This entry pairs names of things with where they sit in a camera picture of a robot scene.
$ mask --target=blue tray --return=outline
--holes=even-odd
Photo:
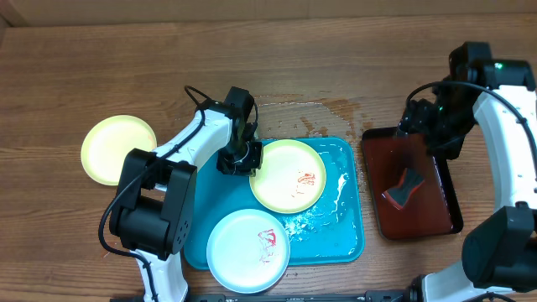
[[[192,229],[185,243],[186,261],[209,269],[207,241],[214,226],[226,215],[242,209],[266,211],[285,227],[291,242],[289,265],[354,261],[365,247],[356,167],[351,146],[340,138],[298,138],[321,156],[326,187],[309,209],[279,214],[253,196],[248,177],[224,175],[216,170],[216,155],[199,171]]]

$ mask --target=wood grain surface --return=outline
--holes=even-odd
[[[115,188],[85,174],[81,144],[117,114],[141,117],[166,142],[192,118],[185,84],[220,100],[230,86],[249,89],[260,104],[261,138],[331,135],[354,147],[365,251],[352,263],[289,267],[268,294],[397,289],[441,270],[493,211],[481,131],[474,128],[450,162],[463,232],[410,242],[378,235],[360,137],[394,126],[407,94],[446,76],[447,56],[466,40],[488,41],[496,57],[537,66],[535,32],[537,14],[6,29],[0,299],[106,301],[142,292],[136,263],[99,245],[97,223]],[[228,294],[207,271],[185,263],[184,273],[192,293]]]
[[[0,0],[14,27],[537,13],[534,0]]]

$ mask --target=plate rim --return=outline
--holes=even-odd
[[[284,146],[286,146],[286,145],[287,146],[294,145],[293,147],[303,149],[308,154],[312,155],[312,157],[315,158],[315,161],[317,161],[318,163],[321,163],[322,170],[324,171],[321,190],[319,190],[319,193],[318,193],[318,195],[317,195],[317,197],[315,199],[312,199],[312,201],[307,203],[307,204],[305,204],[305,206],[302,206],[301,208],[298,208],[299,210],[282,211],[281,209],[277,209],[277,208],[274,208],[272,206],[269,206],[269,204],[265,200],[262,200],[261,198],[259,198],[258,194],[256,194],[256,191],[253,189],[253,187],[254,187],[253,182],[255,181],[255,177],[250,177],[250,180],[249,180],[250,190],[252,191],[253,196],[255,197],[255,199],[262,206],[266,207],[267,209],[269,209],[271,211],[279,213],[279,214],[296,214],[296,213],[300,213],[302,211],[305,211],[305,210],[311,208],[319,200],[319,198],[321,198],[322,193],[325,191],[325,188],[326,188],[326,166],[325,166],[325,162],[323,162],[321,156],[309,144],[301,142],[298,139],[292,139],[292,138],[277,139],[277,140],[274,140],[273,142],[267,143],[265,146],[263,146],[263,155],[265,155],[266,148],[268,146],[273,145],[272,148],[279,147],[279,146],[274,146],[274,144],[283,144]]]
[[[212,242],[215,241],[215,236],[216,236],[216,233],[215,233],[215,230],[217,229],[222,229],[222,226],[225,226],[230,220],[233,220],[235,218],[238,218],[240,216],[244,216],[244,215],[255,215],[255,216],[261,216],[263,218],[266,218],[272,222],[274,222],[274,225],[283,233],[285,234],[285,259],[284,259],[284,262],[283,262],[283,265],[281,267],[281,269],[278,271],[278,277],[274,279],[274,281],[270,282],[269,284],[265,284],[263,286],[262,289],[256,289],[256,290],[240,290],[240,289],[234,289],[232,286],[229,286],[229,284],[225,283],[225,282],[222,282],[222,280],[220,280],[216,275],[215,273],[213,272],[214,271],[214,268],[212,267],[212,257],[210,255],[210,248],[209,246],[211,245]],[[270,215],[269,213],[265,212],[265,211],[261,211],[261,210],[256,210],[256,209],[242,209],[242,210],[238,210],[238,211],[234,211],[228,215],[226,215],[224,218],[222,218],[216,225],[215,227],[212,229],[211,231],[211,235],[209,236],[209,240],[207,240],[207,248],[206,248],[206,257],[207,257],[207,266],[209,267],[209,271],[211,271],[211,274],[212,274],[212,277],[220,284],[222,285],[223,287],[225,287],[226,289],[229,289],[233,292],[236,292],[236,293],[239,293],[239,294],[255,294],[255,293],[260,293],[266,289],[269,289],[270,287],[272,287],[273,285],[275,285],[276,283],[278,283],[278,281],[282,278],[282,276],[284,275],[285,273],[285,270],[287,269],[287,267],[289,266],[289,260],[290,260],[290,256],[291,256],[291,242],[289,240],[289,236],[287,235],[287,233],[285,232],[285,228],[284,226],[278,221],[278,219],[276,219],[276,217]]]
[[[95,180],[97,183],[99,183],[101,185],[118,185],[119,180],[117,180],[117,181],[105,180],[102,177],[100,177],[99,175],[97,175],[97,173],[95,173],[95,171],[92,170],[89,167],[90,163],[89,163],[88,156],[89,156],[89,148],[90,148],[90,145],[91,145],[91,140],[103,128],[106,128],[110,124],[118,122],[119,120],[137,122],[138,124],[143,126],[143,128],[145,128],[146,130],[149,131],[149,134],[151,135],[151,138],[155,142],[155,147],[158,146],[157,138],[156,138],[156,136],[154,134],[153,129],[151,128],[151,126],[149,126],[149,124],[147,124],[143,119],[141,119],[139,117],[135,117],[135,116],[127,115],[127,114],[120,114],[120,115],[116,115],[116,116],[112,116],[112,117],[107,117],[107,118],[103,119],[102,121],[98,122],[95,126],[93,126],[91,128],[91,130],[84,137],[84,141],[83,141],[82,146],[81,146],[81,163],[82,163],[82,168],[84,169],[86,174],[88,176],[90,176],[90,178],[92,180]]]

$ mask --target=yellow plate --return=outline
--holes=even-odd
[[[151,151],[157,138],[143,120],[120,115],[99,122],[86,135],[81,150],[82,167],[96,182],[117,185],[125,156],[134,148]]]
[[[305,143],[282,139],[263,147],[263,164],[250,187],[272,211],[297,213],[313,206],[326,184],[321,156]]]

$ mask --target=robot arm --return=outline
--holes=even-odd
[[[118,194],[142,171],[150,172],[117,200],[110,231],[120,237],[123,247],[150,263],[159,302],[186,297],[188,287],[178,252],[190,231],[197,171],[215,153],[216,168],[223,174],[253,175],[261,166],[262,144],[253,141],[257,108],[256,122],[247,123],[254,106],[248,91],[233,87],[224,102],[207,99],[201,103],[193,121],[166,144],[153,152],[134,149],[125,158]],[[165,191],[164,202],[142,196],[141,189]],[[145,287],[143,299],[151,302],[148,270],[137,261]]]
[[[492,60],[487,44],[466,43],[450,55],[445,81],[491,89],[527,119],[537,133],[535,83],[525,62]],[[458,157],[473,124],[482,129],[495,188],[495,213],[468,234],[462,260],[421,282],[423,301],[469,301],[489,292],[537,289],[537,179],[529,138],[520,120],[499,99],[466,86],[439,87],[435,104],[412,101],[399,135],[425,133],[432,154]]]

